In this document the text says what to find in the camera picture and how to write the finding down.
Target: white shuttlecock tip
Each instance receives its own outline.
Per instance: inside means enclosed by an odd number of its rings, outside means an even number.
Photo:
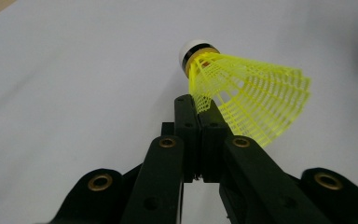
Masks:
[[[207,48],[215,49],[208,41],[202,39],[194,39],[185,43],[179,52],[179,64],[182,66],[183,71],[186,72],[187,62],[195,52]]]

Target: shuttlecock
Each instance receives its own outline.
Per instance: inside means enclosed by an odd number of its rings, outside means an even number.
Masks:
[[[179,57],[197,112],[213,99],[231,131],[261,147],[290,126],[310,96],[310,79],[298,68],[221,54],[203,40],[186,43]]]

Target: yellow shuttlecock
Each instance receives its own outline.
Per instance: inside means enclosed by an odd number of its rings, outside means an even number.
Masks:
[[[231,131],[261,147],[290,126],[310,96],[300,69],[220,54],[203,40],[186,43],[179,60],[197,112],[213,99]]]

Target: yellow mesh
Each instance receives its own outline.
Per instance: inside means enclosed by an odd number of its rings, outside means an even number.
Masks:
[[[231,131],[261,147],[290,126],[310,96],[300,69],[225,54],[201,54],[188,73],[197,112],[214,99]]]

